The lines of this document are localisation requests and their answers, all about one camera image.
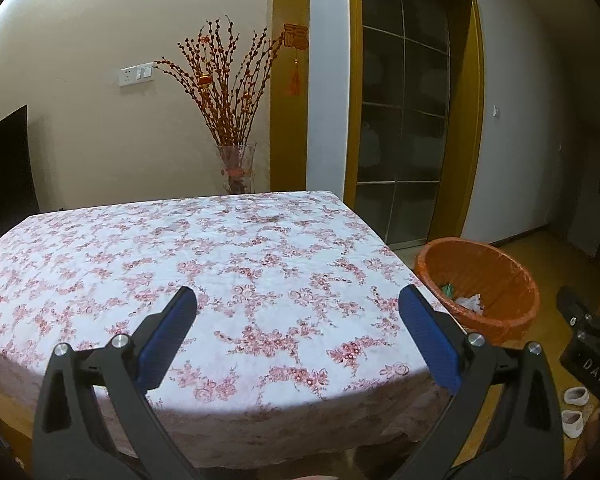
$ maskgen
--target vase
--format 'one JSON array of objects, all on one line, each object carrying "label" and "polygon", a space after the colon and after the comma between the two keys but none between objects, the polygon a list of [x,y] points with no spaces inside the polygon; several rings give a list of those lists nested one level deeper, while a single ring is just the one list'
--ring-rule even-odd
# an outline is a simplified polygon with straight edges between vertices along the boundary
[{"label": "vase", "polygon": [[222,164],[220,173],[226,177],[224,188],[231,195],[253,193],[253,153],[255,143],[218,146]]}]

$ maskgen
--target television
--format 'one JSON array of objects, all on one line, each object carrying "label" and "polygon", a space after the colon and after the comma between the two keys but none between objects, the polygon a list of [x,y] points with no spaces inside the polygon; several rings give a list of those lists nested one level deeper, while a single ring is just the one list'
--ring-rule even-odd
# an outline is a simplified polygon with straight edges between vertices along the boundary
[{"label": "television", "polygon": [[38,213],[25,105],[0,121],[0,237],[26,217]]}]

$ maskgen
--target metal screw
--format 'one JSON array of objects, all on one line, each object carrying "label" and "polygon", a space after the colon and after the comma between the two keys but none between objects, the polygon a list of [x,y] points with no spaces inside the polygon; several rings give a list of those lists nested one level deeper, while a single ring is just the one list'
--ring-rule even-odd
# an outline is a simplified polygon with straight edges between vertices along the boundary
[{"label": "metal screw", "polygon": [[527,349],[535,355],[540,355],[542,353],[542,346],[540,346],[540,343],[536,341],[530,342],[527,346]]},{"label": "metal screw", "polygon": [[482,334],[478,334],[477,332],[469,334],[469,337],[467,339],[469,340],[469,344],[471,346],[484,345],[484,336]]},{"label": "metal screw", "polygon": [[116,334],[111,338],[111,345],[114,348],[123,348],[129,343],[129,336],[127,334]]},{"label": "metal screw", "polygon": [[67,343],[58,343],[54,348],[54,354],[61,356],[69,351],[69,345]]}]

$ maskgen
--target white slipper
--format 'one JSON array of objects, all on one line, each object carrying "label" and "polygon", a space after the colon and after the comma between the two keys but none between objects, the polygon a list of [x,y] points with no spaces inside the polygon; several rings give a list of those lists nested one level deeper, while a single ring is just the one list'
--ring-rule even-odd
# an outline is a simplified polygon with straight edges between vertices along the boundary
[{"label": "white slipper", "polygon": [[589,402],[589,391],[584,386],[569,388],[564,393],[564,402],[567,404],[575,404],[576,406],[584,406]]},{"label": "white slipper", "polygon": [[562,410],[560,418],[562,419],[564,434],[569,438],[578,438],[584,429],[582,413],[573,410]]}]

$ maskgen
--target wall outlet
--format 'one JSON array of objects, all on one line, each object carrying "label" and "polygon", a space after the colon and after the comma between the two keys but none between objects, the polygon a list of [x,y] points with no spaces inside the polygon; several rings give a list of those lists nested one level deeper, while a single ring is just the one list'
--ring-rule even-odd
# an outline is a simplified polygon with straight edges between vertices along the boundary
[{"label": "wall outlet", "polygon": [[129,86],[154,80],[154,63],[142,63],[120,69],[118,86]]}]

